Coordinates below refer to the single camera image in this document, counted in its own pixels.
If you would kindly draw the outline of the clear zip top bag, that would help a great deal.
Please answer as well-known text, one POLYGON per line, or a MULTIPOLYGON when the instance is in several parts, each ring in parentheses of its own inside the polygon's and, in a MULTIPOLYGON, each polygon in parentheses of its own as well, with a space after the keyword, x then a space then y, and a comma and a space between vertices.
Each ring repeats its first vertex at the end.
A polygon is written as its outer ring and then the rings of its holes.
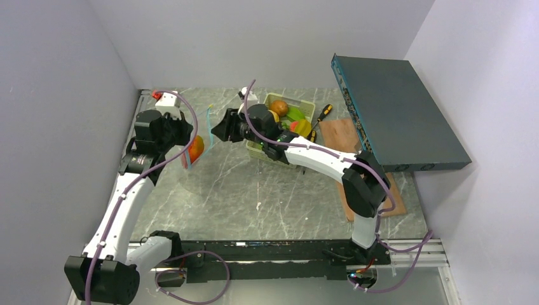
POLYGON ((210 104, 203 112, 197 115, 198 133, 187 151, 181 155, 181 163, 185 169, 192 169, 214 146, 215 139, 211 132, 213 126, 210 119, 213 107, 214 105, 210 104))

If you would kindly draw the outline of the red orange mango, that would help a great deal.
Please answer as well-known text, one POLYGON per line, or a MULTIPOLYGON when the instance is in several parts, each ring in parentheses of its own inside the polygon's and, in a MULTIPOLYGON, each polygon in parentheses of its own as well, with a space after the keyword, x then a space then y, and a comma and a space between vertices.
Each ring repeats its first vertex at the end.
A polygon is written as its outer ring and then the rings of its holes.
POLYGON ((205 143, 203 137, 197 135, 191 145, 188 147, 186 154, 182 156, 182 164, 184 168, 192 165, 205 151, 205 143))

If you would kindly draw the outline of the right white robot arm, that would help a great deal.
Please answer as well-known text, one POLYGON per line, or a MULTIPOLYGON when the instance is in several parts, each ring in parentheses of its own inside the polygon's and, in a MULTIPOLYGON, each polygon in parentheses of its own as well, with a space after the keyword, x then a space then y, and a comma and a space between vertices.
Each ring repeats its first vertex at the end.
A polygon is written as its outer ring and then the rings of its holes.
POLYGON ((262 104, 243 110, 227 109, 211 132, 223 142, 256 142, 273 161, 303 166, 340 183, 354 213, 350 255, 359 264, 374 257, 379 213, 390 183, 372 153, 341 152, 313 143, 284 129, 262 104))

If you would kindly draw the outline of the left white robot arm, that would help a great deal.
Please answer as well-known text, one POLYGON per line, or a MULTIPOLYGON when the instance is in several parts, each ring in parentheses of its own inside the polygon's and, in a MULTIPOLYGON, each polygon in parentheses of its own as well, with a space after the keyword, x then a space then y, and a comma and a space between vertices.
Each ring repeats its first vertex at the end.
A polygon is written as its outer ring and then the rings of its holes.
POLYGON ((87 304, 130 304, 142 275, 161 262, 173 267, 182 260, 181 238, 175 232, 155 231, 132 253, 128 246, 142 206, 169 162, 167 152, 191 144, 197 126, 180 110, 151 109, 138 113, 134 130, 99 228, 82 254, 68 257, 64 265, 73 292, 87 304))

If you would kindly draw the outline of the pale green plastic basket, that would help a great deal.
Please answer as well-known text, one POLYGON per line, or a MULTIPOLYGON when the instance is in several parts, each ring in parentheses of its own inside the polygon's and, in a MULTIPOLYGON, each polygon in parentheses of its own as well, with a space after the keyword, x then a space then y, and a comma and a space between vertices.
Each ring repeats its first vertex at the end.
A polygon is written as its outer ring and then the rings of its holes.
MULTIPOLYGON (((264 100, 261 102, 259 99, 259 104, 264 104, 269 107, 274 100, 284 100, 288 103, 289 107, 297 107, 304 115, 305 119, 311 121, 313 119, 316 105, 313 102, 307 100, 300 100, 296 98, 285 97, 282 94, 277 93, 267 93, 264 100)), ((257 144, 253 141, 246 141, 245 147, 247 149, 248 155, 251 159, 256 159, 259 161, 265 161, 274 165, 284 166, 285 168, 296 168, 296 165, 285 164, 279 161, 274 161, 267 157, 265 153, 261 150, 262 145, 257 144)))

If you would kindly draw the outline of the yellow lemon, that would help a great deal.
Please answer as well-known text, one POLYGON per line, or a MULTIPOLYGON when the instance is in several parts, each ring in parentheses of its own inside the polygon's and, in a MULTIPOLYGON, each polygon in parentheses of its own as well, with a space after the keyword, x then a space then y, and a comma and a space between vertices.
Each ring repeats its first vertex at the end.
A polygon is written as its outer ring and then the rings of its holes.
POLYGON ((273 119, 275 120, 276 123, 280 122, 280 117, 276 112, 270 110, 270 113, 273 115, 273 119))

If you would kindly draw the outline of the brown kiwi fruit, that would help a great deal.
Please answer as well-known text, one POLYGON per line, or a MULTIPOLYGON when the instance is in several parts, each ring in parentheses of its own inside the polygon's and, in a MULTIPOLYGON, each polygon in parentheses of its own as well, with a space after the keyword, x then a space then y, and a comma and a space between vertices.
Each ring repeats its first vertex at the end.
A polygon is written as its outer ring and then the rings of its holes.
POLYGON ((269 109, 275 112, 280 118, 285 117, 289 111, 289 105, 284 100, 274 100, 269 109))

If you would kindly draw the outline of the yellow green starfruit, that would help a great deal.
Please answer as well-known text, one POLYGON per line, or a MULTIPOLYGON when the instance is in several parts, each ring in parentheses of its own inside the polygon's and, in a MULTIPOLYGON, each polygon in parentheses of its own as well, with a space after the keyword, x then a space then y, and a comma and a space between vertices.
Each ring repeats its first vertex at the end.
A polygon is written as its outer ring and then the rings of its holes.
POLYGON ((307 138, 311 132, 312 126, 307 119, 300 119, 290 124, 290 131, 302 137, 307 138))

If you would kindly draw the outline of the orange black screwdriver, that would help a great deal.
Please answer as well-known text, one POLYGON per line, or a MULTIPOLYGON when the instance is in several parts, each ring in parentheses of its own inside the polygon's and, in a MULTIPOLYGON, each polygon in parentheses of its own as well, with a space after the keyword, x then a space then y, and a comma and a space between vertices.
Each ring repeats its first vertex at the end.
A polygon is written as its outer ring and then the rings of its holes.
POLYGON ((315 129, 315 127, 321 122, 323 121, 330 113, 331 111, 333 110, 333 105, 332 104, 327 104, 324 106, 324 108, 322 109, 321 113, 318 115, 316 121, 315 121, 315 124, 312 126, 312 130, 315 129))

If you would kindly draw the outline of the brown wooden board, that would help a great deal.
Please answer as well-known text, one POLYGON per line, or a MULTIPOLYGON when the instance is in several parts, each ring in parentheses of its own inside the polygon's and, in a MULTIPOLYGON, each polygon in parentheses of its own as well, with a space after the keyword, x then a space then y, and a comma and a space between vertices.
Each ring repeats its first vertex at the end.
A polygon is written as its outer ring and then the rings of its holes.
MULTIPOLYGON (((362 150, 355 125, 351 119, 322 121, 318 128, 319 137, 323 140, 325 147, 345 153, 356 153, 356 147, 362 150)), ((391 183, 390 191, 395 199, 396 207, 391 212, 384 213, 383 217, 405 215, 407 209, 397 190, 396 182, 390 173, 386 173, 386 176, 391 183)))

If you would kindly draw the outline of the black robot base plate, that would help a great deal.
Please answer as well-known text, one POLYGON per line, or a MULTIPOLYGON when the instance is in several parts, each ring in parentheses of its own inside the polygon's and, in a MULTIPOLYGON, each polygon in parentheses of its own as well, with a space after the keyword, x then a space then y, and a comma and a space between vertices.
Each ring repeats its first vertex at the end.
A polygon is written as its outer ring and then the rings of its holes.
POLYGON ((323 278, 346 280, 350 273, 389 266, 389 251, 362 250, 350 239, 182 241, 186 258, 172 257, 159 268, 181 268, 188 283, 214 280, 323 278))

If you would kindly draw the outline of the dark blue network switch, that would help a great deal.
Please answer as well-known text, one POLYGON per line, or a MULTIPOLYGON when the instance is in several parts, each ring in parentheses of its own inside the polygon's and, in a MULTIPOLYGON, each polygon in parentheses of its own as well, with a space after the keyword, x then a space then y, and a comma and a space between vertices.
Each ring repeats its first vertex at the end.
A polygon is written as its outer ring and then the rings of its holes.
POLYGON ((334 55, 359 138, 386 172, 461 170, 472 160, 407 60, 334 55))

